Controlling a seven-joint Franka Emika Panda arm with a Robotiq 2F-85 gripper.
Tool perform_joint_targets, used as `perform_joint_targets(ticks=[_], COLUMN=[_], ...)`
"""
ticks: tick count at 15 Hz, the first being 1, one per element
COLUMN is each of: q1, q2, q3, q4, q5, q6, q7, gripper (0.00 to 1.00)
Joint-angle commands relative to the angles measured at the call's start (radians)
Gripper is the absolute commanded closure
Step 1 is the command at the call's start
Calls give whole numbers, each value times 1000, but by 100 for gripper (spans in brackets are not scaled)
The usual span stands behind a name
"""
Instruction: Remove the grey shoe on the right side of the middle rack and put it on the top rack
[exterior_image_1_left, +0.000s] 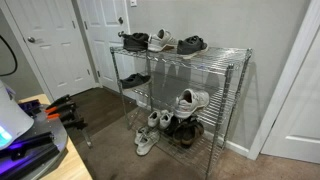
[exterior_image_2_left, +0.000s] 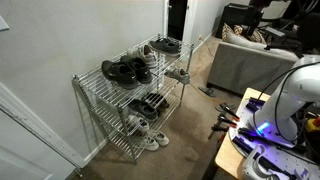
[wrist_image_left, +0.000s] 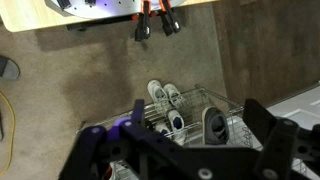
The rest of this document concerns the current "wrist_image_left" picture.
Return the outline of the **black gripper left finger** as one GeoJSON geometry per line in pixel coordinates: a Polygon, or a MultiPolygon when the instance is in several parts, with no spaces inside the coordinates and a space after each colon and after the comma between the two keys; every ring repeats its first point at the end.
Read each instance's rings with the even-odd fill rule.
{"type": "Polygon", "coordinates": [[[58,180],[106,180],[112,163],[123,161],[140,180],[169,180],[174,166],[164,152],[173,144],[145,127],[143,99],[135,101],[129,117],[117,119],[107,130],[101,125],[83,129],[58,180]]]}

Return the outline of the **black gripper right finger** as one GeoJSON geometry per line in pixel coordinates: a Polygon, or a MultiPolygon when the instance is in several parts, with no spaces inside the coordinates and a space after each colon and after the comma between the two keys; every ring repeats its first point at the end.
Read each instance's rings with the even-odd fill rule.
{"type": "Polygon", "coordinates": [[[254,166],[262,180],[310,180],[292,168],[300,159],[314,174],[320,176],[320,126],[302,128],[297,122],[272,115],[255,99],[246,99],[243,121],[262,149],[254,166]]]}

